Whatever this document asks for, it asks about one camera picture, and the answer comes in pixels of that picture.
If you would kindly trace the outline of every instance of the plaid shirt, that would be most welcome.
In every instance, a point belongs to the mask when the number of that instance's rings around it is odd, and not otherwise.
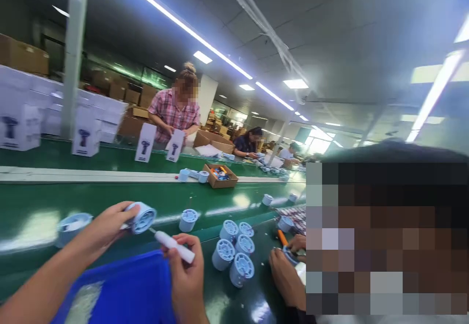
[[[167,125],[179,130],[186,130],[192,125],[200,124],[199,105],[197,103],[188,103],[181,110],[177,106],[172,88],[159,91],[148,108],[148,112],[157,115]],[[157,126],[155,141],[168,142],[171,136],[161,127]]]

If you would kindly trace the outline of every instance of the ceiling light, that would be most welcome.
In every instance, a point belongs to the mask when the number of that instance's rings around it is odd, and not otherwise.
[[[464,42],[469,40],[469,15],[466,17],[463,26],[459,30],[459,34],[454,40],[455,43]]]
[[[173,21],[176,25],[181,27],[184,31],[189,33],[191,36],[193,36],[195,39],[197,39],[199,42],[201,42],[204,46],[206,46],[208,49],[210,49],[213,53],[218,55],[220,58],[222,58],[224,61],[226,61],[228,64],[230,64],[232,67],[234,67],[237,71],[242,73],[244,76],[246,76],[248,79],[252,80],[253,77],[249,75],[246,71],[241,69],[238,65],[233,63],[230,59],[228,59],[225,55],[220,53],[218,50],[216,50],[213,46],[211,46],[209,43],[207,43],[202,37],[200,37],[197,33],[192,31],[188,26],[186,26],[182,21],[180,21],[178,18],[176,18],[173,14],[171,14],[168,10],[166,10],[164,7],[162,7],[160,4],[155,2],[154,0],[146,0],[148,1],[151,5],[153,5],[155,8],[157,8],[159,11],[161,11],[166,17],[168,17],[171,21]]]
[[[255,90],[250,85],[239,85],[243,90]]]
[[[430,92],[428,92],[428,95],[426,96],[425,101],[420,108],[419,115],[417,116],[417,119],[412,126],[412,130],[420,130],[422,128],[436,101],[440,97],[441,93],[445,89],[446,84],[456,70],[463,55],[464,50],[458,50],[450,53],[447,56],[445,62],[443,63],[443,67],[438,73],[438,76],[436,77]]]
[[[283,81],[291,89],[309,88],[308,85],[302,80],[286,80]]]
[[[201,60],[201,61],[202,61],[203,63],[205,63],[205,64],[208,64],[208,63],[211,63],[211,62],[212,62],[212,60],[211,60],[207,55],[205,55],[204,53],[202,53],[202,52],[200,52],[200,51],[196,51],[196,52],[194,53],[194,56],[195,56],[197,59]]]
[[[288,104],[286,104],[283,100],[281,100],[279,97],[277,97],[276,94],[274,94],[273,92],[270,91],[270,89],[268,89],[266,86],[264,86],[261,82],[256,82],[256,85],[258,85],[259,87],[261,87],[264,91],[266,91],[267,93],[269,93],[272,97],[274,97],[278,102],[282,103],[284,106],[286,106],[288,109],[290,110],[295,110],[293,109],[291,106],[289,106]]]
[[[54,9],[56,9],[58,12],[60,12],[62,15],[64,15],[65,17],[70,17],[69,13],[63,11],[62,9],[59,9],[58,7],[56,6],[53,6]]]
[[[167,68],[169,71],[176,72],[172,67],[169,67],[168,65],[165,65],[165,68]]]
[[[415,139],[417,138],[419,132],[420,132],[420,130],[412,130],[409,134],[409,137],[405,141],[407,143],[411,143],[411,142],[415,141]]]

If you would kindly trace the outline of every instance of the blue plastic crate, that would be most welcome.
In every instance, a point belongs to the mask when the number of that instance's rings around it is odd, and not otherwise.
[[[89,324],[175,324],[171,273],[160,250],[85,271],[72,285],[52,324],[63,324],[84,285],[103,281]]]

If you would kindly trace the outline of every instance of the worker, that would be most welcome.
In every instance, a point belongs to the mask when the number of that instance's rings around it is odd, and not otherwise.
[[[259,126],[250,129],[233,141],[234,154],[240,157],[259,158],[256,154],[257,144],[262,140],[262,129]]]
[[[175,129],[187,136],[197,132],[200,107],[197,104],[199,81],[192,63],[185,63],[172,88],[156,93],[148,108],[149,119],[157,126],[155,141],[166,143]]]
[[[294,154],[299,151],[299,145],[296,142],[292,142],[290,144],[290,147],[288,149],[282,149],[279,153],[278,156],[280,158],[285,159],[285,161],[290,162],[292,164],[298,164],[299,160],[295,159]]]

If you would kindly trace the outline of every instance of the white column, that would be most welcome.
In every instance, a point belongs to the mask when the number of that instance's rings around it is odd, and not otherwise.
[[[205,125],[215,98],[218,82],[207,75],[202,75],[198,93],[198,103],[200,107],[200,124]]]

